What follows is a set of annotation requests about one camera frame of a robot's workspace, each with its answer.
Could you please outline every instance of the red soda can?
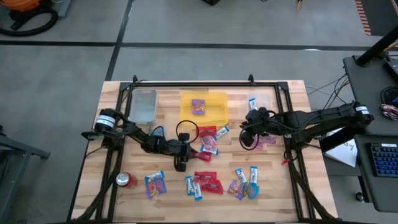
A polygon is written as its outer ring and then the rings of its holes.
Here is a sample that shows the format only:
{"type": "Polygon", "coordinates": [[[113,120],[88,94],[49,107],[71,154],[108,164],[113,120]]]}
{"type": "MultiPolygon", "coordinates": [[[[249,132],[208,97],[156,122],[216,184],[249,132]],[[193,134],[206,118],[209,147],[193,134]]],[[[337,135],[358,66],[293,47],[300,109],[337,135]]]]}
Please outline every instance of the red soda can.
{"type": "Polygon", "coordinates": [[[116,183],[120,187],[131,188],[137,185],[137,177],[130,175],[128,172],[121,172],[116,176],[116,183]]]}

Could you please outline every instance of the vacuum cleaner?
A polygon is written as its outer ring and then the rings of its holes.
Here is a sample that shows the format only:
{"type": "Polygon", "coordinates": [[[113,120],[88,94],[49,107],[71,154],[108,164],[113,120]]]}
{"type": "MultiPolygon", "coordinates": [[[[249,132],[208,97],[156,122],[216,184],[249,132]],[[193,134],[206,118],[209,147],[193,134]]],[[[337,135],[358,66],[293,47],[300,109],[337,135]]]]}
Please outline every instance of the vacuum cleaner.
{"type": "Polygon", "coordinates": [[[14,21],[10,26],[11,30],[0,28],[0,34],[12,37],[41,34],[51,29],[58,21],[58,13],[52,9],[53,2],[51,0],[0,0],[0,3],[11,10],[9,15],[14,21]],[[51,19],[46,24],[35,29],[18,31],[31,18],[44,13],[51,14],[51,19]]]}

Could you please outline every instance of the concrete floor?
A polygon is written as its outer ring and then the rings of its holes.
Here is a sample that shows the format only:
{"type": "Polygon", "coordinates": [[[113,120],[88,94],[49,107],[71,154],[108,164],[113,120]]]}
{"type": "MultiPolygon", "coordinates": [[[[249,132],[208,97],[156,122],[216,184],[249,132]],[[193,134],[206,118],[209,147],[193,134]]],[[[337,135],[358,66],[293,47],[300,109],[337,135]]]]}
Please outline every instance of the concrete floor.
{"type": "MultiPolygon", "coordinates": [[[[0,40],[115,42],[129,0],[75,0],[70,14],[50,31],[0,40]]],[[[370,46],[354,0],[135,0],[123,42],[370,46]]],[[[27,27],[43,23],[39,16],[27,27]]],[[[0,10],[0,26],[10,24],[0,10]]],[[[322,86],[342,74],[342,59],[361,51],[122,47],[112,80],[304,80],[322,86]]],[[[0,124],[9,137],[51,151],[32,159],[12,208],[10,223],[65,221],[113,47],[0,45],[0,124]]],[[[332,86],[323,89],[332,92],[332,86]]],[[[322,108],[324,93],[309,96],[322,108]]],[[[342,99],[353,99],[346,88],[342,99]]],[[[397,223],[354,200],[358,181],[330,177],[339,216],[347,221],[397,223]]]]}

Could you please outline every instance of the yellow plastic tray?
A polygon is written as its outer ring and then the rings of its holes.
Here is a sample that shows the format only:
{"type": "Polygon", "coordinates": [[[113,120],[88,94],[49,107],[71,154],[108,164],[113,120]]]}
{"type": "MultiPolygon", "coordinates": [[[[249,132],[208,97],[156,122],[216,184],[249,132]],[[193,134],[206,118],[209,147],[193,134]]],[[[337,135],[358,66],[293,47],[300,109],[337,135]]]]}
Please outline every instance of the yellow plastic tray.
{"type": "Polygon", "coordinates": [[[180,120],[190,120],[198,126],[225,126],[228,123],[228,95],[223,92],[183,92],[180,120]],[[205,114],[192,113],[192,100],[205,100],[205,114]]]}

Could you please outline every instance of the black keyboard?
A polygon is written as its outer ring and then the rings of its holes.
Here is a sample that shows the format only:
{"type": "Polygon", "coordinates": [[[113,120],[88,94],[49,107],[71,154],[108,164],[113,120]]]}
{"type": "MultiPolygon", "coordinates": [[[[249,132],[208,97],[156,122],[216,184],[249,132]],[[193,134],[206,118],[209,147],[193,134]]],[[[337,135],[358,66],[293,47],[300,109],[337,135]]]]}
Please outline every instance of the black keyboard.
{"type": "Polygon", "coordinates": [[[376,177],[398,177],[397,144],[370,143],[371,161],[376,177]]]}

